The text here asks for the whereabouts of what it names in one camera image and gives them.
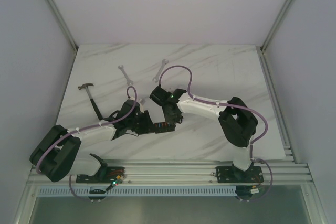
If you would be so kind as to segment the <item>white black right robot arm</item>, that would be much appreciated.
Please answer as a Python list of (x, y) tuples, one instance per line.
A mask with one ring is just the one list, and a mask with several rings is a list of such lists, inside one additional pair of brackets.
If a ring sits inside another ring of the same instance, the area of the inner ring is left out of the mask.
[(162, 108), (166, 123), (181, 124), (184, 114), (194, 114), (218, 121), (226, 140), (234, 146), (234, 159), (228, 174), (238, 182), (247, 180), (253, 167), (250, 151), (251, 139), (256, 133), (258, 120), (252, 112), (246, 110), (245, 103), (237, 97), (228, 101), (223, 108), (219, 102), (191, 98), (186, 90), (175, 89), (168, 92), (157, 86), (150, 99)]

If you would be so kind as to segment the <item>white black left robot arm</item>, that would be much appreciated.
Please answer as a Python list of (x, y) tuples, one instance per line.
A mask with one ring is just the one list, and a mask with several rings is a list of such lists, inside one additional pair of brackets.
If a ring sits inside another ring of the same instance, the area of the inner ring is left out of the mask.
[(154, 133), (156, 129), (149, 112), (142, 111), (139, 103), (128, 99), (120, 110), (100, 120), (98, 127), (82, 131), (53, 126), (34, 149), (29, 161), (52, 182), (67, 175), (81, 175), (102, 183), (108, 179), (108, 165), (89, 148), (115, 140), (127, 131), (143, 135)]

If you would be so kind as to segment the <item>black fuse box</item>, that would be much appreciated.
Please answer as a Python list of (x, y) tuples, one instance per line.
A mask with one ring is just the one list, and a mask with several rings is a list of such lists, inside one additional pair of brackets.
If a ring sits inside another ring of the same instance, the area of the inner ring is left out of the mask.
[(175, 124), (170, 124), (167, 122), (154, 123), (154, 132), (156, 134), (173, 132), (175, 131), (175, 128), (176, 128)]

